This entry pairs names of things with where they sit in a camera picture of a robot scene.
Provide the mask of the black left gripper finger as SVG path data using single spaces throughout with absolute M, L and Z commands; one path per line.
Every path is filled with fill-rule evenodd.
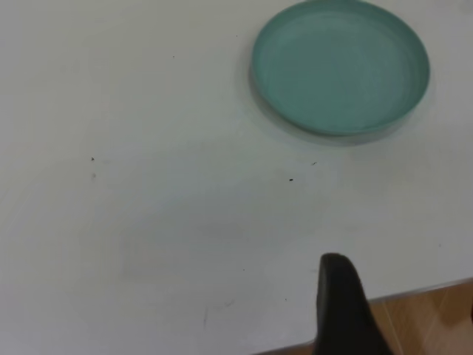
M 342 254 L 320 258 L 314 354 L 391 354 L 370 310 L 352 262 Z

